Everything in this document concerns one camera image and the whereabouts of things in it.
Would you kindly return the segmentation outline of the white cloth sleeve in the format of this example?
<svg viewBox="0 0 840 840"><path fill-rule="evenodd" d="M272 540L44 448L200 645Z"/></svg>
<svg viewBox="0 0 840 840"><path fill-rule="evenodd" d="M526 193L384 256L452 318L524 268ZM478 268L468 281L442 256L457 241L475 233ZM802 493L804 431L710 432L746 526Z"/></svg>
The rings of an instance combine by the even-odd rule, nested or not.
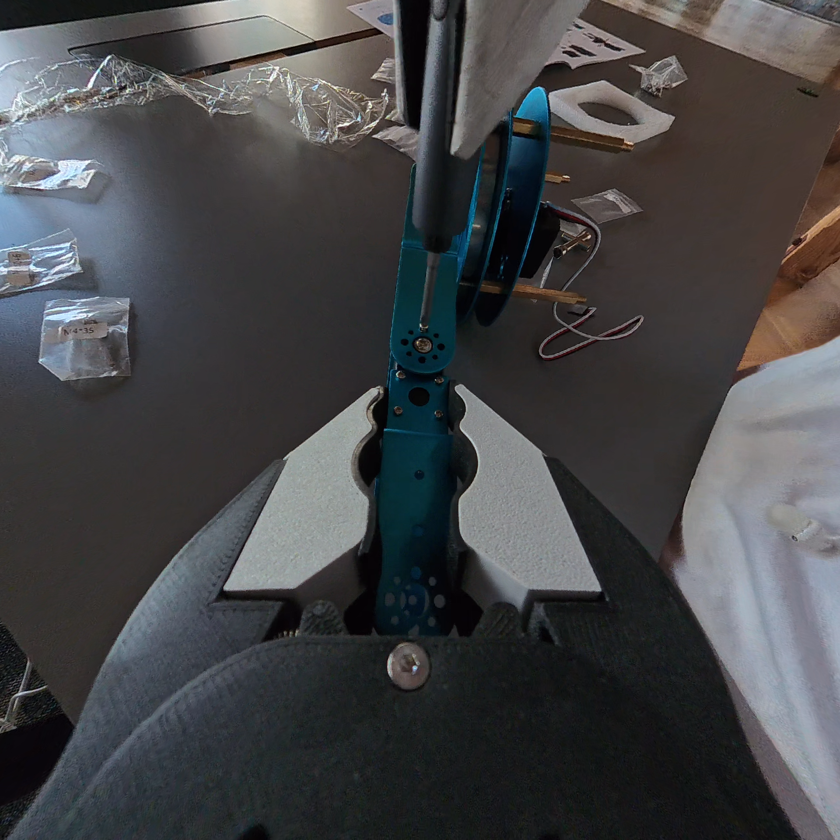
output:
<svg viewBox="0 0 840 840"><path fill-rule="evenodd" d="M667 567L797 832L839 828L839 340L735 384Z"/></svg>

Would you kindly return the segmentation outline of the crumpled clear plastic wrap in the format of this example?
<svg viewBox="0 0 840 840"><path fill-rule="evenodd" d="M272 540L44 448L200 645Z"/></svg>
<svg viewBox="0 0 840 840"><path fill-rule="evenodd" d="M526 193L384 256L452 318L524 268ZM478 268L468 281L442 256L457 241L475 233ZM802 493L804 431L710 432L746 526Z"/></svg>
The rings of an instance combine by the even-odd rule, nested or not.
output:
<svg viewBox="0 0 840 840"><path fill-rule="evenodd" d="M51 65L29 58L2 65L2 138L66 114L138 108L167 98L185 99L211 117L245 116L259 102L277 98L307 141L332 147L360 142L392 105L388 90L371 97L273 64L231 78L189 78L114 54Z"/></svg>

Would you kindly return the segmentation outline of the blue toy robot arm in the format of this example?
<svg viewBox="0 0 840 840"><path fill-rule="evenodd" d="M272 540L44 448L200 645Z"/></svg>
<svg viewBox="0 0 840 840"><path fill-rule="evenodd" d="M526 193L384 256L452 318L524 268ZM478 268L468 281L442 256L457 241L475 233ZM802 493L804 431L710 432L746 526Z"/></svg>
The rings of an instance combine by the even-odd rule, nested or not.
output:
<svg viewBox="0 0 840 840"><path fill-rule="evenodd" d="M461 587L466 546L457 501L472 457L457 430L464 408L446 369L459 324L470 315L482 326L496 321L517 281L539 268L558 222L583 220L543 201L552 131L549 94L536 87L479 149L467 171L463 227L438 269L427 332L419 330L427 254L413 224L412 169L374 482L381 573L373 627L380 635L448 635L471 613L496 604L477 604ZM537 603L508 604L526 618Z"/></svg>

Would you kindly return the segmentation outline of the printed instruction sheet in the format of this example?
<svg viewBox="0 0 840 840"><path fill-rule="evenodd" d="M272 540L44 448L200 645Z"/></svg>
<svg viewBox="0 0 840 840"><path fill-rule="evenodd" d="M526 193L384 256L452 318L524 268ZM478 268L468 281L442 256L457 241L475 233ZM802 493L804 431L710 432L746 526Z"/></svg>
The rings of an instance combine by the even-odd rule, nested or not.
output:
<svg viewBox="0 0 840 840"><path fill-rule="evenodd" d="M370 1L347 6L348 12L389 38L395 35L393 3ZM565 64L571 69L641 56L644 49L576 18L545 65Z"/></svg>

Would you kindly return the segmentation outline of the dark cloth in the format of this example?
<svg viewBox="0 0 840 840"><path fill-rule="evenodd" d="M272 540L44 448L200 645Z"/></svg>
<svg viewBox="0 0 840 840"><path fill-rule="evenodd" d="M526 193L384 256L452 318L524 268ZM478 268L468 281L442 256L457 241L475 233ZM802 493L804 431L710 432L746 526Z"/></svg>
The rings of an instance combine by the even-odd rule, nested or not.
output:
<svg viewBox="0 0 840 840"><path fill-rule="evenodd" d="M1 838L8 838L55 768L73 726L5 626L1 723Z"/></svg>

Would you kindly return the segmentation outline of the dark grey desk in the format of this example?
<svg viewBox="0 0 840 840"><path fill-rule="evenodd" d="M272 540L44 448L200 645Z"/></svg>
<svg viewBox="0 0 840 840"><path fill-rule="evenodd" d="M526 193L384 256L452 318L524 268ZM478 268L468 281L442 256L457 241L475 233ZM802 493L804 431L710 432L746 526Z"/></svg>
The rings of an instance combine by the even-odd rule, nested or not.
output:
<svg viewBox="0 0 840 840"><path fill-rule="evenodd" d="M576 286L628 339L543 362L551 308L458 331L451 375L562 460L658 555L838 125L838 91L603 3L586 16L677 55L671 128L631 153L554 145L566 207L615 187ZM25 125L13 153L93 159L99 194L2 194L2 246L69 228L73 289L2 300L2 622L70 719L171 557L270 462L385 382L412 163L307 142L277 98L182 98ZM38 362L47 301L129 298L131 375Z"/></svg>

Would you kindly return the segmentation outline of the labelled small plastic bag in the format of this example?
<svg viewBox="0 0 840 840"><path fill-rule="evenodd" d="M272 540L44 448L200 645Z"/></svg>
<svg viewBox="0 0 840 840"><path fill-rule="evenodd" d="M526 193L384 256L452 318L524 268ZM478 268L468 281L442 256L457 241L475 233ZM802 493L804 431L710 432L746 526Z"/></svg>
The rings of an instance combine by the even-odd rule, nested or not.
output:
<svg viewBox="0 0 840 840"><path fill-rule="evenodd" d="M127 297L47 301L38 363L63 382L129 377L130 314Z"/></svg>

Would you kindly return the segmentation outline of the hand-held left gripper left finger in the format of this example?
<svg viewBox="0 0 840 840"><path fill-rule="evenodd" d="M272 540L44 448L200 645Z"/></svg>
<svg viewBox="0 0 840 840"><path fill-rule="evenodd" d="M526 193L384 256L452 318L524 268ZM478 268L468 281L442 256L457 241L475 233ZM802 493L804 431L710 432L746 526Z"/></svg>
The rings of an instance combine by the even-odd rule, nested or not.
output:
<svg viewBox="0 0 840 840"><path fill-rule="evenodd" d="M372 490L363 447L378 429L382 386L366 391L284 458L279 477L228 576L236 599L355 601L371 540Z"/></svg>

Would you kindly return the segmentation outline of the grey screwdriver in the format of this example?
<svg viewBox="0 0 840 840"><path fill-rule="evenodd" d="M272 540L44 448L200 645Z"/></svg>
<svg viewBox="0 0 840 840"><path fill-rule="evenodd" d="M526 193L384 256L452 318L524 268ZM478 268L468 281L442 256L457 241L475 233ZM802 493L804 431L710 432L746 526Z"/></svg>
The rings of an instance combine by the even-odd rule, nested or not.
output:
<svg viewBox="0 0 840 840"><path fill-rule="evenodd" d="M429 6L423 93L419 120L413 224L423 237L426 274L419 330L429 330L442 255L462 229L459 222L458 164L450 153L458 75L459 16L462 2Z"/></svg>

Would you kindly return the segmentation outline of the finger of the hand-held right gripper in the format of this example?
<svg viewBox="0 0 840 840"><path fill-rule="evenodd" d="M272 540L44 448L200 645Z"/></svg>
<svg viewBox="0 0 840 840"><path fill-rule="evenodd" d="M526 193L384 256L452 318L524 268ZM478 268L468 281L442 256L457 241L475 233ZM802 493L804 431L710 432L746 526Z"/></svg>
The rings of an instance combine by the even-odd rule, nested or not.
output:
<svg viewBox="0 0 840 840"><path fill-rule="evenodd" d="M434 2L394 1L397 104L406 126L420 130L435 103L435 58L429 47Z"/></svg>
<svg viewBox="0 0 840 840"><path fill-rule="evenodd" d="M449 152L467 160L539 75L586 1L467 1Z"/></svg>

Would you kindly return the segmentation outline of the wooden frame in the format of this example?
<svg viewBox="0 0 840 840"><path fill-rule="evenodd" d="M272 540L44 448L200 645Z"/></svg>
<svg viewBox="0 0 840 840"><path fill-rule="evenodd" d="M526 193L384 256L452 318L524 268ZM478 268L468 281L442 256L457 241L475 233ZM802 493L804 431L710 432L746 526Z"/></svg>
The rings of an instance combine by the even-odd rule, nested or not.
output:
<svg viewBox="0 0 840 840"><path fill-rule="evenodd" d="M780 264L777 278L802 286L838 259L839 206L836 206L789 248Z"/></svg>

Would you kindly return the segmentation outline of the white foam frame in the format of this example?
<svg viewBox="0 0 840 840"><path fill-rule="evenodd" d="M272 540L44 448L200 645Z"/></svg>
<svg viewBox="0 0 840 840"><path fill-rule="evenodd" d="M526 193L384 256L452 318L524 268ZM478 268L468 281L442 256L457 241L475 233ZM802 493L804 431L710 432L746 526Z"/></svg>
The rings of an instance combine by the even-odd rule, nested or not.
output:
<svg viewBox="0 0 840 840"><path fill-rule="evenodd" d="M635 122L620 125L597 119L583 109L585 104L610 107L625 113ZM675 120L674 115L647 105L606 80L552 91L549 105L554 115L575 129L621 138L634 144L668 131Z"/></svg>

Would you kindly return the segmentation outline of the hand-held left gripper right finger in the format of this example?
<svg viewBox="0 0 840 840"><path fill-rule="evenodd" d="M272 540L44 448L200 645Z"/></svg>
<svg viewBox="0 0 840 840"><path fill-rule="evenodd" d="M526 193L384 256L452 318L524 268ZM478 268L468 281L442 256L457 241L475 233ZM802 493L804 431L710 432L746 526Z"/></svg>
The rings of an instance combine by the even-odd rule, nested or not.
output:
<svg viewBox="0 0 840 840"><path fill-rule="evenodd" d="M477 604L594 600L602 587L547 460L462 384L468 478L457 501L462 590Z"/></svg>

